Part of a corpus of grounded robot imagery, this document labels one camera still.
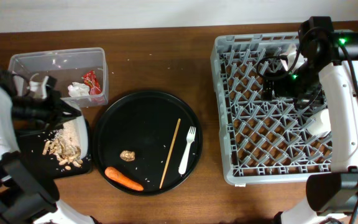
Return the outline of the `white tissue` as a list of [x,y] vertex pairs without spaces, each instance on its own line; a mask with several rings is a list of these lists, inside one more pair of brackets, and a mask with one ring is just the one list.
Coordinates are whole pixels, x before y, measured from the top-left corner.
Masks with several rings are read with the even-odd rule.
[[84,83],[73,82],[68,86],[68,94],[70,97],[89,96],[90,88]]

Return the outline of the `rice and peanut scraps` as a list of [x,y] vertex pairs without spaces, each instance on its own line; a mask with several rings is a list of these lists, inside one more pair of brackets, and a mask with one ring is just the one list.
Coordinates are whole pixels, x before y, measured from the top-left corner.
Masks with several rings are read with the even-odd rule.
[[53,133],[54,137],[46,140],[42,155],[53,155],[64,170],[71,170],[72,167],[81,168],[81,147],[74,121],[64,123],[62,129]]

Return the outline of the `red snack wrapper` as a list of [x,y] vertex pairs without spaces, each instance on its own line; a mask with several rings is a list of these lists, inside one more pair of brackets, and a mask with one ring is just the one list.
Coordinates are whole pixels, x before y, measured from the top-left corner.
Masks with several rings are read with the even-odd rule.
[[99,84],[99,81],[96,77],[94,70],[87,72],[83,75],[83,82],[85,85],[89,87],[89,94],[90,95],[98,95],[101,94],[102,89]]

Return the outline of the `small white bowl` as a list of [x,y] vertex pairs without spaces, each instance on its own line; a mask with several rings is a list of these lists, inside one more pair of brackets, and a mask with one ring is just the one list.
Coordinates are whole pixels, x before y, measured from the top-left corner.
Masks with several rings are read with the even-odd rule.
[[323,109],[308,119],[309,126],[307,131],[318,138],[324,138],[331,132],[331,123],[329,118],[329,110]]

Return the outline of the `brown walnut piece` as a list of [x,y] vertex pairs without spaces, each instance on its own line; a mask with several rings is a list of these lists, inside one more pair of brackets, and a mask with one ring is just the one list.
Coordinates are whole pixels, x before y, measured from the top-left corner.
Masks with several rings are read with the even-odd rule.
[[131,162],[131,161],[135,160],[135,152],[134,151],[122,151],[119,156],[123,161],[126,161],[126,162]]

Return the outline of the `orange carrot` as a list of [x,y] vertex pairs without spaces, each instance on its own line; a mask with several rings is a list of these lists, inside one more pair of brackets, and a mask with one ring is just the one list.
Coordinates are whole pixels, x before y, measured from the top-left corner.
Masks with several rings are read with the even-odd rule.
[[136,191],[143,191],[144,188],[137,182],[131,180],[130,178],[126,177],[124,174],[119,172],[114,167],[107,167],[104,171],[104,174],[111,180]]

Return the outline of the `wooden chopstick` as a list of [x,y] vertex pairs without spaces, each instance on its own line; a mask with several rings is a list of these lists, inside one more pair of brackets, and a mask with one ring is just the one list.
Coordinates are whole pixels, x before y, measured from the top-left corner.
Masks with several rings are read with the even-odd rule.
[[165,180],[165,176],[166,176],[168,166],[169,166],[169,163],[170,163],[170,158],[172,156],[172,151],[173,151],[173,148],[174,148],[174,145],[175,145],[175,141],[176,141],[176,138],[177,138],[177,133],[178,133],[178,130],[179,130],[179,127],[180,127],[180,123],[181,123],[181,119],[178,118],[177,125],[175,127],[175,132],[173,134],[172,141],[171,141],[171,144],[170,144],[170,148],[169,148],[169,151],[168,151],[168,156],[167,156],[167,159],[166,159],[166,162],[165,162],[162,178],[160,180],[159,189],[162,189],[163,182]]

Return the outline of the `white plastic fork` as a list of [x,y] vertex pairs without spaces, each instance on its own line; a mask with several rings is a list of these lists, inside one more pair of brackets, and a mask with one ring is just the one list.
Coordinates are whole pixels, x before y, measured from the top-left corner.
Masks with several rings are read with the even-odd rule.
[[183,175],[186,172],[191,144],[195,141],[196,128],[191,126],[186,136],[186,147],[178,168],[178,173]]

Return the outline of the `grey plate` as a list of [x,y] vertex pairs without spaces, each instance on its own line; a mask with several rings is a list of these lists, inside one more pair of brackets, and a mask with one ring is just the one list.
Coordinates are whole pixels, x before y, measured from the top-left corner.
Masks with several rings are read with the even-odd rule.
[[86,125],[86,120],[85,117],[83,116],[81,108],[78,106],[77,103],[68,100],[66,100],[65,102],[71,107],[77,109],[81,113],[79,117],[76,117],[71,121],[65,122],[63,124],[63,127],[65,129],[68,128],[70,134],[74,135],[76,139],[76,143],[80,148],[80,159],[84,159],[88,154],[88,146],[89,146],[88,128]]

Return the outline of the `white saucer plate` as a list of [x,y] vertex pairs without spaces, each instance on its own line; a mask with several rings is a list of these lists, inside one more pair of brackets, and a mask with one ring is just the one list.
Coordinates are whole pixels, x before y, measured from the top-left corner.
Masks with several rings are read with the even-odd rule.
[[285,69],[285,71],[288,71],[288,69],[295,64],[295,67],[293,68],[293,71],[300,68],[307,59],[303,57],[302,54],[298,57],[298,60],[295,62],[296,54],[297,54],[297,46],[295,44],[290,44],[287,51],[280,54],[280,56],[285,56],[285,59],[281,59],[281,63]]

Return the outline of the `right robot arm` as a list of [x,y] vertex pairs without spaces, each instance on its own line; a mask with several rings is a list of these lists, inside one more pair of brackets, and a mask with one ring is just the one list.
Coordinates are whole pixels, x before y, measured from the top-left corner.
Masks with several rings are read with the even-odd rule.
[[292,98],[299,108],[326,99],[333,141],[331,170],[308,177],[306,197],[279,212],[275,223],[339,223],[358,215],[358,32],[334,30],[328,16],[300,25],[295,56],[280,55],[286,68],[259,72],[264,100]]

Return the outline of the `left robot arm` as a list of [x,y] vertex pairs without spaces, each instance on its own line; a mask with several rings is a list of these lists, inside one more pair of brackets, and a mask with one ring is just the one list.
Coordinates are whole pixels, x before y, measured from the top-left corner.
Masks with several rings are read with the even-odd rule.
[[80,165],[89,150],[89,131],[80,107],[61,99],[54,89],[56,78],[34,82],[22,77],[27,91],[20,95],[16,76],[0,70],[0,223],[97,223],[61,200],[54,178],[27,162],[17,143],[18,137],[38,136],[72,122],[75,142],[62,139],[50,146],[59,152],[72,149],[71,157],[62,154],[61,158]]

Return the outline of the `grey dishwasher rack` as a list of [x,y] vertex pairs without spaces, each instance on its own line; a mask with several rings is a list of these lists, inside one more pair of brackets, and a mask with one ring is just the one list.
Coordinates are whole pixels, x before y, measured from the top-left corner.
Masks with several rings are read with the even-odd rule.
[[280,54],[299,46],[295,32],[217,37],[211,53],[223,174],[231,185],[301,182],[331,170],[331,132],[318,138],[307,119],[328,108],[292,99],[262,100],[259,72],[284,69]]

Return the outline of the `black rectangular tray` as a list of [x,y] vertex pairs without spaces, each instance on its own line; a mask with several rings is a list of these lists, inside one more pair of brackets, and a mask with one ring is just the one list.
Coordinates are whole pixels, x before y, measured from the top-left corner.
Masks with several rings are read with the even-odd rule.
[[71,177],[74,175],[87,174],[92,171],[91,156],[90,156],[90,140],[88,139],[88,152],[82,159],[81,167],[70,165],[71,169],[66,170],[65,166],[60,166],[54,154],[46,153],[43,155],[45,143],[52,140],[57,134],[55,129],[50,132],[38,133],[35,135],[19,136],[17,138],[18,146],[23,154],[23,158],[32,168],[41,170],[43,173],[49,175],[53,179],[60,179]]

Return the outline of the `clear plastic bin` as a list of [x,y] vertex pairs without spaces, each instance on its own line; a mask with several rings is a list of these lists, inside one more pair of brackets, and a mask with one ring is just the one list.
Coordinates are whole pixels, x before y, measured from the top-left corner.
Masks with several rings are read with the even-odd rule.
[[[34,82],[40,82],[46,76],[55,78],[55,89],[61,93],[62,99],[76,103],[80,108],[108,103],[109,71],[105,52],[100,47],[16,54],[11,57],[8,70]],[[101,92],[71,97],[68,87],[73,82],[83,83],[83,76],[92,71]]]

